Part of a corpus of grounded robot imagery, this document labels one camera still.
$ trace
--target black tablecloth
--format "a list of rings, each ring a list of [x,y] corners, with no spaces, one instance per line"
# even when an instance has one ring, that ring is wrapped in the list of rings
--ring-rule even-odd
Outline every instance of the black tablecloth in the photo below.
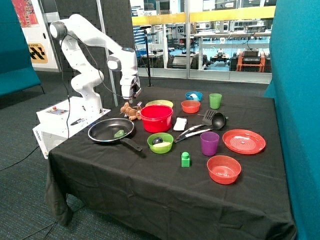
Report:
[[[182,111],[185,93],[146,87],[134,104],[170,100],[172,127],[181,117],[187,118],[189,128],[200,124],[202,116]],[[101,119],[121,117],[120,107]],[[204,92],[198,113],[209,108],[209,94]],[[45,198],[53,215],[62,225],[71,221],[68,193],[95,211],[161,239],[294,239],[296,226],[273,99],[224,94],[219,112],[229,119],[222,130],[215,131],[220,135],[216,155],[233,157],[241,164],[234,184],[211,180],[210,157],[202,154],[198,135],[174,143],[168,153],[155,154],[147,144],[151,133],[141,120],[135,120],[132,139],[143,148],[139,154],[122,144],[95,144],[86,128],[49,153]],[[232,129],[260,134],[266,140],[265,149],[254,155],[229,150],[222,136]],[[168,133],[176,137],[181,132],[171,128]],[[181,167],[182,152],[189,152],[191,167]]]

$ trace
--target green bowl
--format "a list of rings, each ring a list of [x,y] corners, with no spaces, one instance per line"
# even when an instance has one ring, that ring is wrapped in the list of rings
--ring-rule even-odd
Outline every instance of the green bowl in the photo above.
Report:
[[[162,146],[162,147],[153,146],[152,142],[157,137],[162,138],[164,142],[168,142],[168,143],[170,143],[170,145]],[[166,132],[158,132],[158,133],[150,135],[146,141],[147,141],[152,152],[154,152],[156,154],[165,154],[170,151],[170,149],[172,147],[172,143],[174,142],[174,137]]]
[[[154,101],[150,101],[148,102],[145,106],[150,106],[150,105],[156,105],[156,104],[159,104],[159,105],[166,105],[170,108],[172,108],[174,106],[173,102],[172,101],[168,101],[168,100],[154,100]]]

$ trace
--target purple cup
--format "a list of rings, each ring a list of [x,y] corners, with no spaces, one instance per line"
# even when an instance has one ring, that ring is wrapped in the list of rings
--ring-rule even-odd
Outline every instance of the purple cup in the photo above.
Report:
[[[200,135],[201,150],[206,156],[213,156],[217,152],[219,135],[213,131],[206,131]]]

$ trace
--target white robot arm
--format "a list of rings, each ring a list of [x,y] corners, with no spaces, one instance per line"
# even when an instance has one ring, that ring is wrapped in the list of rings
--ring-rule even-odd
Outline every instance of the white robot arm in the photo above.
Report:
[[[100,95],[94,91],[94,87],[102,83],[104,75],[88,62],[78,40],[88,46],[107,48],[113,53],[108,57],[107,65],[113,72],[122,72],[120,85],[124,99],[132,102],[132,98],[140,94],[137,57],[132,48],[121,47],[79,14],[52,22],[50,32],[53,38],[60,41],[70,66],[81,73],[72,79],[71,85],[84,98],[87,111],[96,113],[103,109]]]

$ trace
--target plate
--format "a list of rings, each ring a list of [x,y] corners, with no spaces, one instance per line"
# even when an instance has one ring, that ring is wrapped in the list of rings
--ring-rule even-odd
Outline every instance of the plate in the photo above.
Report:
[[[154,100],[154,101],[150,101],[148,102],[145,106],[150,106],[150,105],[156,105],[156,104],[160,104],[160,105],[166,105],[170,108],[172,108],[174,106],[174,104],[171,101],[168,100]]]
[[[257,154],[266,146],[262,136],[244,129],[227,131],[222,136],[222,140],[228,149],[239,154]]]

